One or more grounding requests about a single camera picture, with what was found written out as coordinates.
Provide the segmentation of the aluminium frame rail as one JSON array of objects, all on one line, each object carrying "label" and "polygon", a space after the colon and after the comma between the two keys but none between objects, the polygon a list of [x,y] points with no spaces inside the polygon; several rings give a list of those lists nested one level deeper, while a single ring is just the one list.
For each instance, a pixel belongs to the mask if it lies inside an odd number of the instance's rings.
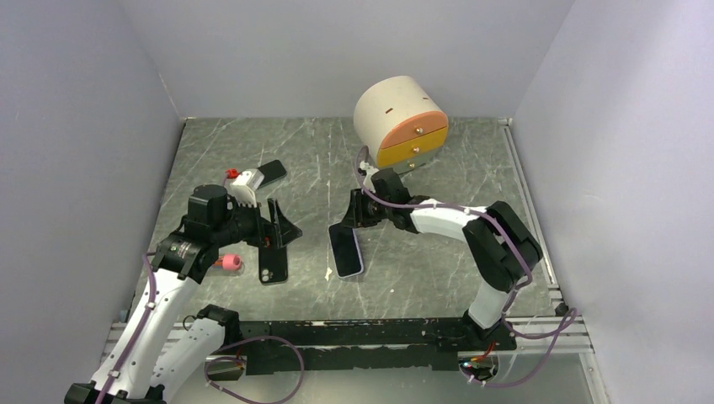
[{"label": "aluminium frame rail", "polygon": [[[372,182],[370,178],[363,178],[358,174],[358,167],[360,162],[366,162],[366,155],[364,153],[360,153],[357,157],[357,162],[356,162],[356,175],[357,179],[359,181],[360,186],[365,185],[366,187],[371,187]],[[532,235],[535,237],[535,239],[540,243],[541,237],[539,234],[538,227],[536,223],[533,220],[527,220],[523,221],[528,228],[528,230],[532,233]],[[334,259],[335,259],[335,265],[337,268],[345,268],[349,263],[359,263],[362,259],[360,250],[357,244],[357,239],[355,236],[355,231],[357,229],[352,229],[352,228],[346,228],[340,225],[340,222],[335,224],[331,230],[331,239],[333,243],[333,253],[334,253]],[[544,262],[547,260],[547,255],[543,251],[543,258],[541,262]],[[534,268],[532,270],[532,279],[531,281],[523,286],[518,288],[516,295],[526,286],[530,285],[532,283],[534,277]],[[573,308],[570,308],[568,306],[561,306],[560,311],[551,318],[541,318],[541,324],[552,324],[553,329],[551,331],[536,331],[536,332],[528,332],[525,328],[525,325],[522,323],[519,323],[513,319],[507,318],[507,312],[509,308],[512,306],[516,295],[512,302],[508,305],[506,311],[503,313],[502,320],[499,324],[504,325],[510,332],[511,336],[515,338],[516,345],[518,341],[537,341],[537,342],[542,342],[544,340],[548,340],[551,345],[556,345],[557,340],[561,335],[564,334],[569,334],[569,333],[579,333],[581,331],[581,326],[578,322],[578,313],[576,310]],[[165,348],[171,348],[191,327],[192,323],[194,320],[191,322],[189,327],[185,329],[184,331],[179,331],[178,327],[176,324],[173,326],[173,330],[170,332],[168,336],[168,340],[166,341],[164,347]],[[370,320],[370,319],[349,319],[349,320]],[[334,321],[334,320],[295,320],[295,321],[319,321],[319,322],[325,322],[325,321]],[[110,354],[110,352],[113,350],[115,345],[117,344],[118,339],[120,338],[120,335],[123,333],[125,330],[126,324],[119,330],[114,330],[111,332],[109,335],[109,340],[107,343],[107,346],[104,349],[103,353],[103,361],[107,358],[107,356]],[[228,348],[223,348],[217,352],[220,351],[225,351]],[[477,363],[482,362],[489,353],[481,353],[479,355],[471,355],[469,356],[469,359],[464,361],[464,365],[467,368],[472,368],[474,367]]]}]

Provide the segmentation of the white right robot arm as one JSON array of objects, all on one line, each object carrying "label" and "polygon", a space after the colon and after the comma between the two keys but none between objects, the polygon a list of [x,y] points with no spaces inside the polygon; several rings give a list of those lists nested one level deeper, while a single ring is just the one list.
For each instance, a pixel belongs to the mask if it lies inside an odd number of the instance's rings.
[{"label": "white right robot arm", "polygon": [[470,321],[462,334],[471,348],[487,347],[518,288],[531,281],[533,268],[542,260],[540,243],[504,201],[467,207],[412,195],[392,169],[379,170],[370,180],[371,187],[351,190],[341,226],[367,228],[390,221],[398,230],[464,242],[482,283],[466,310]]}]

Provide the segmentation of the black phone case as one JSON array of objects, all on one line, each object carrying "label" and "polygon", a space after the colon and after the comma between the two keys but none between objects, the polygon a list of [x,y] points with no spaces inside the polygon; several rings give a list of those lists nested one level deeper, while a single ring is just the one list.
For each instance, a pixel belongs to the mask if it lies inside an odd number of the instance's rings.
[{"label": "black phone case", "polygon": [[262,285],[279,284],[287,281],[288,252],[286,247],[258,250],[258,277]]}]

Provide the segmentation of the round beige drawer cabinet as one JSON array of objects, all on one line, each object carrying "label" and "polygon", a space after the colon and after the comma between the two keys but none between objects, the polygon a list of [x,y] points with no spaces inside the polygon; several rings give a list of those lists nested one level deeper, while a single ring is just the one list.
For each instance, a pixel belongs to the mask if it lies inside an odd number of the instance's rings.
[{"label": "round beige drawer cabinet", "polygon": [[433,158],[449,130],[446,113],[410,76],[389,77],[365,90],[354,107],[353,123],[370,163],[396,173]]}]

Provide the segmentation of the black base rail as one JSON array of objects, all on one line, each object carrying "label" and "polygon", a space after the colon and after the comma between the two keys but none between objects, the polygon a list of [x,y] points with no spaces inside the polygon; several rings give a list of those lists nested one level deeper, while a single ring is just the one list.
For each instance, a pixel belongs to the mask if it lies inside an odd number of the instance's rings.
[{"label": "black base rail", "polygon": [[247,360],[248,375],[301,369],[448,371],[471,355],[517,348],[504,325],[481,331],[466,317],[234,322],[224,342],[229,353]]}]

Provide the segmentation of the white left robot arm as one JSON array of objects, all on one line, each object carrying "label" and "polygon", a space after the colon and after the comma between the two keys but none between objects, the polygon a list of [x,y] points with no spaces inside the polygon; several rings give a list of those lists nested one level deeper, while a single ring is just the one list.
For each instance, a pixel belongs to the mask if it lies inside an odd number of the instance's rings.
[{"label": "white left robot arm", "polygon": [[245,242],[258,249],[270,283],[287,279],[286,247],[302,231],[269,199],[270,218],[256,202],[219,184],[196,187],[180,226],[144,257],[147,285],[117,344],[88,383],[75,383],[66,403],[169,403],[214,352],[247,342],[237,312],[208,305],[189,330],[165,348],[180,312],[219,258],[221,248]]}]

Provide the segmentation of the green-edged smartphone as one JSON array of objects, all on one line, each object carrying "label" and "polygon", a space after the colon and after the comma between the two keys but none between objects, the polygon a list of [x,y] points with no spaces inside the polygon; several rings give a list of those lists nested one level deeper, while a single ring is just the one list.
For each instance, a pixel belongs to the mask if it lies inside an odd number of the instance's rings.
[{"label": "green-edged smartphone", "polygon": [[258,171],[262,174],[263,179],[258,188],[264,188],[269,184],[283,179],[287,175],[287,171],[283,163],[275,159],[258,167]]}]

